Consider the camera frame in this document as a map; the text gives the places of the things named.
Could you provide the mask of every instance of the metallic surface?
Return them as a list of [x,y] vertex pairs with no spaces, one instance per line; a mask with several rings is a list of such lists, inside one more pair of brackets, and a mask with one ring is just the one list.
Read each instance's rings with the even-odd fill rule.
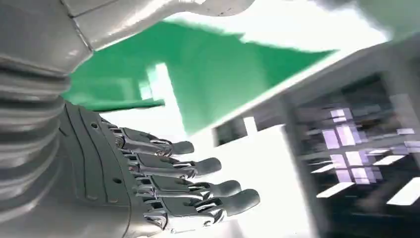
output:
[[0,0],[0,16],[3,67],[66,75],[92,55],[57,0]]
[[254,0],[118,0],[76,16],[74,20],[88,44],[98,51],[142,32],[178,12],[229,16],[242,12],[253,2]]

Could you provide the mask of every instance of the green ceiling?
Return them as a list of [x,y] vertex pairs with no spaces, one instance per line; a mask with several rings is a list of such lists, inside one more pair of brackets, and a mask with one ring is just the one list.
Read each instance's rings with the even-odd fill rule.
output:
[[330,53],[244,44],[238,35],[162,22],[95,53],[64,97],[96,111],[161,105],[141,88],[150,86],[149,70],[165,63],[191,134]]

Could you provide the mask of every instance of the white ceiling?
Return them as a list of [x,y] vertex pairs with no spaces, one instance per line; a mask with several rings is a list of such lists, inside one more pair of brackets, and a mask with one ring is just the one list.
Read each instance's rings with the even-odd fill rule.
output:
[[390,39],[354,1],[326,9],[313,0],[256,0],[230,17],[179,13],[166,19],[220,34],[241,34],[241,41],[303,51],[360,49]]

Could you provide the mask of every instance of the robotic hand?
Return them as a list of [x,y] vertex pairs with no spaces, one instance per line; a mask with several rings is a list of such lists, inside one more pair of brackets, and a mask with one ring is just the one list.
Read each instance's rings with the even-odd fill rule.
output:
[[177,12],[228,16],[252,2],[0,0],[0,237],[149,237],[255,206],[235,181],[184,180],[221,168],[170,157],[190,143],[110,127],[59,96],[93,51]]

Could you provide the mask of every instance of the machine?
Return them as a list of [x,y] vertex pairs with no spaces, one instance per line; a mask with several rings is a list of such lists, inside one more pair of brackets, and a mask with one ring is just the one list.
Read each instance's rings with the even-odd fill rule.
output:
[[93,52],[182,11],[242,12],[253,0],[0,0],[0,237],[137,238],[218,223],[259,203],[236,181],[186,179],[216,158],[119,128],[64,101]]

